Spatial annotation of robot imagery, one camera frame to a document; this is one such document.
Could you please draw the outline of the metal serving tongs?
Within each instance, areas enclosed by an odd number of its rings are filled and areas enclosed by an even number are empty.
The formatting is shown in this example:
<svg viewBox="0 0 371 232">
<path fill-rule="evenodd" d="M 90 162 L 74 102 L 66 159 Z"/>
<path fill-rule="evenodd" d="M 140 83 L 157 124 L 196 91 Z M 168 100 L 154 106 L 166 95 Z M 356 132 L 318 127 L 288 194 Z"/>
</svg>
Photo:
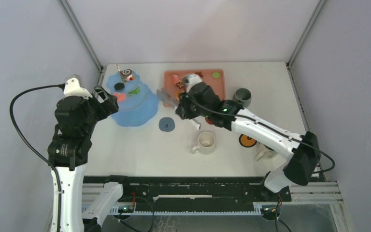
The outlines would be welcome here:
<svg viewBox="0 0 371 232">
<path fill-rule="evenodd" d="M 156 95 L 159 98 L 160 101 L 162 101 L 164 104 L 167 104 L 170 108 L 173 110 L 176 110 L 179 106 L 179 102 L 177 102 L 173 97 L 171 97 L 167 90 L 164 88 L 157 89 Z M 196 119 L 190 119 L 189 120 L 193 127 L 197 130 L 201 129 L 201 124 Z"/>
</svg>

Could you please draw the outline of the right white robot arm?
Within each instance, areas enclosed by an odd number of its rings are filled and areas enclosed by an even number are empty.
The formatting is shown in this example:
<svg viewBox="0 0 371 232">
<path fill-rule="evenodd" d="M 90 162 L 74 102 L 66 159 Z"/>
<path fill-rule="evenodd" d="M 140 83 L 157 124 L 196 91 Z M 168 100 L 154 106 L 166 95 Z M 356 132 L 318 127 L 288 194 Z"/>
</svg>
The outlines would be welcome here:
<svg viewBox="0 0 371 232">
<path fill-rule="evenodd" d="M 279 191 L 290 185 L 306 186 L 320 160 L 316 135 L 288 132 L 232 100 L 221 100 L 197 74 L 181 80 L 185 91 L 175 108 L 181 119 L 204 117 L 213 125 L 247 135 L 282 156 L 286 162 L 270 171 L 260 187 L 260 196 L 273 201 Z"/>
</svg>

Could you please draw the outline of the blue three-tier cake stand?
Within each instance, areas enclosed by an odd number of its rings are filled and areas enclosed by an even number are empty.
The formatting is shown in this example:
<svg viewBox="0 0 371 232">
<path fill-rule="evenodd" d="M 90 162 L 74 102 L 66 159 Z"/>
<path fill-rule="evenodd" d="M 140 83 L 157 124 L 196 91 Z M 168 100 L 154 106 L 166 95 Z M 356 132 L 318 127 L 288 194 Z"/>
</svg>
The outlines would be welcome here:
<svg viewBox="0 0 371 232">
<path fill-rule="evenodd" d="M 122 83 L 119 74 L 121 70 L 125 69 L 121 69 L 117 64 L 110 64 L 107 66 L 103 83 L 108 88 L 111 95 L 116 92 L 114 90 L 114 85 L 116 83 Z M 151 91 L 149 86 L 141 80 L 140 75 L 134 70 L 133 74 L 136 79 L 131 82 L 126 82 L 125 89 L 119 92 L 126 93 L 127 98 L 122 102 L 118 102 L 119 111 L 112 114 L 112 118 L 115 122 L 122 127 L 141 126 L 152 119 L 158 111 L 159 99 L 157 95 Z M 140 93 L 130 97 L 128 92 L 137 87 L 141 88 Z"/>
</svg>

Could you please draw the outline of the green swirl roll cake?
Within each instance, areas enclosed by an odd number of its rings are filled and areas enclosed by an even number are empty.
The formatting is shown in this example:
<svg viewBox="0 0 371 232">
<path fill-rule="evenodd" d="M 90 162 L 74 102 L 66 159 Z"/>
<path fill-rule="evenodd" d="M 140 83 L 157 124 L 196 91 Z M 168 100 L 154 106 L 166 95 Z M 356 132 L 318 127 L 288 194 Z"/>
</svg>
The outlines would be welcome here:
<svg viewBox="0 0 371 232">
<path fill-rule="evenodd" d="M 131 97 L 132 95 L 137 95 L 139 94 L 141 91 L 141 88 L 140 87 L 137 87 L 135 89 L 133 89 L 132 91 L 128 92 L 129 96 Z"/>
</svg>

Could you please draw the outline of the dark green ceramic mug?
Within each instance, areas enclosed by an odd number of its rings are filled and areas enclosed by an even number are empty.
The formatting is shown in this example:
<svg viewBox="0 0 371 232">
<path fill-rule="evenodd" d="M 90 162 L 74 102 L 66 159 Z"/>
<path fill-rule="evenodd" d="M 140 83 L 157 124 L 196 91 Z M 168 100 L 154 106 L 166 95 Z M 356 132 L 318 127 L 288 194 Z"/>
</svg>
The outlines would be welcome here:
<svg viewBox="0 0 371 232">
<path fill-rule="evenodd" d="M 241 104 L 242 107 L 247 108 L 251 103 L 252 94 L 246 88 L 239 88 L 234 92 L 232 100 Z"/>
</svg>

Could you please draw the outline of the light pink swirl roll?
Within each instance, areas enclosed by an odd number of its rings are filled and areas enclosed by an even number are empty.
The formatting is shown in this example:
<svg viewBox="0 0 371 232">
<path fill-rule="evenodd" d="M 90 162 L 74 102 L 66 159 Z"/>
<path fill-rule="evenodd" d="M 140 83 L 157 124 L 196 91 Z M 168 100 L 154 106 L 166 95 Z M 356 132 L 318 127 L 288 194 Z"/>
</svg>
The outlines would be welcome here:
<svg viewBox="0 0 371 232">
<path fill-rule="evenodd" d="M 117 102 L 122 102 L 127 98 L 126 93 L 115 92 L 115 93 L 113 93 L 113 95 L 116 96 L 116 101 Z"/>
</svg>

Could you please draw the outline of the brown swirl roll cake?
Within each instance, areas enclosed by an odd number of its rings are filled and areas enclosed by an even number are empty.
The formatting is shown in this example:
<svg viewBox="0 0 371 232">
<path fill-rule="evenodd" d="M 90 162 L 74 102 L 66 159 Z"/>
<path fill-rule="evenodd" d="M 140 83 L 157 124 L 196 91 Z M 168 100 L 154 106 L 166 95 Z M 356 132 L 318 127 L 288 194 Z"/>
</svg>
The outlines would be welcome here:
<svg viewBox="0 0 371 232">
<path fill-rule="evenodd" d="M 126 82 L 131 82 L 131 81 L 134 81 L 136 79 L 136 77 L 133 74 L 132 69 L 121 70 L 121 71 L 119 71 L 119 74 L 120 74 L 121 80 L 124 84 Z"/>
</svg>

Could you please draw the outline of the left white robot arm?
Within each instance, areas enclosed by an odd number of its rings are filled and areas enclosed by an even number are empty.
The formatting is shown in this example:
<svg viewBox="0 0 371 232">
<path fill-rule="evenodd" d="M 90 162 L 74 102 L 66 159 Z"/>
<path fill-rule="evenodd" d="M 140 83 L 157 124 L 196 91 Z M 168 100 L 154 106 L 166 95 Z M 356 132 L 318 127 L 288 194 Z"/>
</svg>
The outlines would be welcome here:
<svg viewBox="0 0 371 232">
<path fill-rule="evenodd" d="M 95 125 L 118 112 L 117 97 L 96 86 L 93 93 L 74 74 L 61 85 L 65 97 L 57 103 L 55 133 L 48 147 L 54 183 L 52 232 L 100 232 L 117 201 L 132 194 L 124 183 L 104 184 L 100 194 L 82 210 L 83 181 Z"/>
</svg>

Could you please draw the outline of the black round cookie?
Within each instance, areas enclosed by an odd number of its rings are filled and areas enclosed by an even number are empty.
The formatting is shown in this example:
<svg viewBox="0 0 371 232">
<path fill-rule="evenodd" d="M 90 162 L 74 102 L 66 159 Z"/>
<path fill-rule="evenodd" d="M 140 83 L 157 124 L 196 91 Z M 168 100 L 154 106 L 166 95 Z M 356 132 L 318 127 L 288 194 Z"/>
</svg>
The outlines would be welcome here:
<svg viewBox="0 0 371 232">
<path fill-rule="evenodd" d="M 116 83 L 115 85 L 114 85 L 114 90 L 116 91 L 116 92 L 121 92 L 121 91 L 123 91 L 125 89 L 125 84 L 124 83 Z"/>
</svg>

